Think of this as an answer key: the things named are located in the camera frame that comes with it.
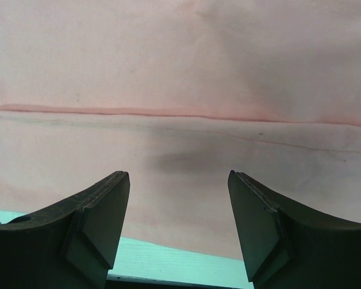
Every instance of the pink fabric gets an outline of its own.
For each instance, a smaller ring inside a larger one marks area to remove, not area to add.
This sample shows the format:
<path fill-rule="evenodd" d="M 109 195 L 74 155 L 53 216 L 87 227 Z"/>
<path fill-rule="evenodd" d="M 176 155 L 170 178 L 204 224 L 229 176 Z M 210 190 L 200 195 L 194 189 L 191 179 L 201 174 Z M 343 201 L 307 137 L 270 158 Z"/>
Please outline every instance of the pink fabric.
<path fill-rule="evenodd" d="M 0 1 L 0 209 L 127 170 L 125 236 L 240 258 L 231 169 L 361 222 L 361 0 Z"/>

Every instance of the wrinkled fabric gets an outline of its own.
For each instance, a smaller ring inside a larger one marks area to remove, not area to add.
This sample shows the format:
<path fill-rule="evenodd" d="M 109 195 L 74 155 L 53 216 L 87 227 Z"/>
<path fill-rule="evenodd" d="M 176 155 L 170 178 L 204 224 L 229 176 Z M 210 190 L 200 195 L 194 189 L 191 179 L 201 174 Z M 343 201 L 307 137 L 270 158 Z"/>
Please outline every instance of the wrinkled fabric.
<path fill-rule="evenodd" d="M 126 170 L 123 235 L 241 258 L 232 169 L 361 222 L 361 0 L 0 1 L 0 209 Z"/>

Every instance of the pink cloth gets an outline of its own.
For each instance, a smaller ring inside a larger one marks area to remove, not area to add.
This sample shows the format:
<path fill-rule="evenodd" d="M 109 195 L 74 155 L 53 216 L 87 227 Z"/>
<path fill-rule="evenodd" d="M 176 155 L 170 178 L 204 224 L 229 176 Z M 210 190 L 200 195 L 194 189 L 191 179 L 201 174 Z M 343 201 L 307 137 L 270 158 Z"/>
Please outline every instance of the pink cloth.
<path fill-rule="evenodd" d="M 0 209 L 127 170 L 125 236 L 240 258 L 231 169 L 361 222 L 361 0 L 0 1 Z"/>

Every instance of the light green mat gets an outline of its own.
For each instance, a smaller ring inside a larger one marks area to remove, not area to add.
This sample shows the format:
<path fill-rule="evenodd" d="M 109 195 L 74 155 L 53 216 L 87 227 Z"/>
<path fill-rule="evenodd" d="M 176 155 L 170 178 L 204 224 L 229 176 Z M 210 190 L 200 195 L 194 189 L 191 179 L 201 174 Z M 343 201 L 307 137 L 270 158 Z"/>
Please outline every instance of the light green mat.
<path fill-rule="evenodd" d="M 0 211 L 0 222 L 24 215 Z M 253 289 L 242 261 L 158 246 L 121 238 L 114 268 L 108 277 L 142 278 L 170 282 Z"/>

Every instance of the teal surface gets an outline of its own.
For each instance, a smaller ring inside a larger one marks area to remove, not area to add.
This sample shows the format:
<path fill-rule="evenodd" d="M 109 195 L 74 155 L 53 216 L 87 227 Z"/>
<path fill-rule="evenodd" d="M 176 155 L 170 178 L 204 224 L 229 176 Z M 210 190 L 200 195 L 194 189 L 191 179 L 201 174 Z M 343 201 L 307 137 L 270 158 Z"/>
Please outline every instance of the teal surface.
<path fill-rule="evenodd" d="M 24 215 L 0 211 L 0 222 Z M 242 261 L 158 246 L 122 237 L 109 278 L 141 278 L 170 282 L 253 289 Z"/>

